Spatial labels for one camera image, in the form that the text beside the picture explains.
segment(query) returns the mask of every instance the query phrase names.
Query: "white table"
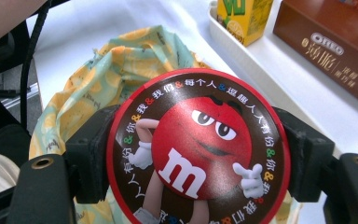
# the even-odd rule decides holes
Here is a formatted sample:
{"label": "white table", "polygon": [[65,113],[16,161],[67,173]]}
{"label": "white table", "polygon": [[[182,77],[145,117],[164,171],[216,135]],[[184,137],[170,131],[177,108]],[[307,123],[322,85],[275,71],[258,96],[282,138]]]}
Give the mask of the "white table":
{"label": "white table", "polygon": [[[110,38],[162,24],[213,68],[253,85],[272,105],[286,109],[337,144],[336,156],[358,153],[358,100],[301,58],[272,33],[281,0],[275,0],[265,35],[233,58],[209,31],[210,0],[71,0],[53,8],[34,62],[42,107]],[[30,29],[34,19],[28,20]],[[324,195],[306,203],[299,223],[324,223]]]}

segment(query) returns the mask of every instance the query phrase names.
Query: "cartoon character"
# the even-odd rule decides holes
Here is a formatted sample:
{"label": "cartoon character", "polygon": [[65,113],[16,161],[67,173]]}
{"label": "cartoon character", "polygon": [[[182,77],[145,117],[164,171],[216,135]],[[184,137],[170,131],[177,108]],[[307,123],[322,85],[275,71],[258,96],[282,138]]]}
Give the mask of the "cartoon character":
{"label": "cartoon character", "polygon": [[143,207],[134,213],[140,221],[159,223],[164,186],[194,200],[189,223],[208,223],[208,200],[239,183],[246,198],[264,194],[262,166],[244,168],[252,157],[252,141],[240,113],[233,102],[197,97],[174,105],[160,120],[138,120],[139,148],[129,162],[141,169],[155,167]]}

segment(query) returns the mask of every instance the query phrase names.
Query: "yellow carton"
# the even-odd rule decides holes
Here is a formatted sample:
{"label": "yellow carton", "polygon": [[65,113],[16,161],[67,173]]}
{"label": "yellow carton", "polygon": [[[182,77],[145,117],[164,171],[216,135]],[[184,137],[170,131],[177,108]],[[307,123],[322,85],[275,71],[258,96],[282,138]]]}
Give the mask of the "yellow carton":
{"label": "yellow carton", "polygon": [[244,46],[260,38],[273,0],[218,0],[217,20]]}

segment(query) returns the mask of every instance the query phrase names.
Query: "white glove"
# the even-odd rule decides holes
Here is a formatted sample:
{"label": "white glove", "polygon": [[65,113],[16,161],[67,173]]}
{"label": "white glove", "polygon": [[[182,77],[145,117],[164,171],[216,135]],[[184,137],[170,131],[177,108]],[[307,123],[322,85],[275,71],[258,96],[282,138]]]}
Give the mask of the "white glove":
{"label": "white glove", "polygon": [[151,148],[151,143],[139,142],[139,147],[136,150],[135,155],[132,153],[129,154],[129,162],[143,170],[146,169],[147,166],[153,163]]}
{"label": "white glove", "polygon": [[256,164],[253,170],[243,168],[239,163],[232,164],[235,174],[242,176],[241,187],[246,198],[260,198],[264,194],[261,172],[263,167]]}

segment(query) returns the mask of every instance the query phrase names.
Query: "round lid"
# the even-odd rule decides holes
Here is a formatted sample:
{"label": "round lid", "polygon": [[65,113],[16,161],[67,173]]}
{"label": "round lid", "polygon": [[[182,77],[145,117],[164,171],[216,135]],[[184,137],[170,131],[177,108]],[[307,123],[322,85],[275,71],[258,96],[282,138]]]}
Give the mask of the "round lid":
{"label": "round lid", "polygon": [[268,223],[290,178],[272,107],[212,69],[175,70],[144,84],[116,113],[106,152],[110,186],[132,222]]}

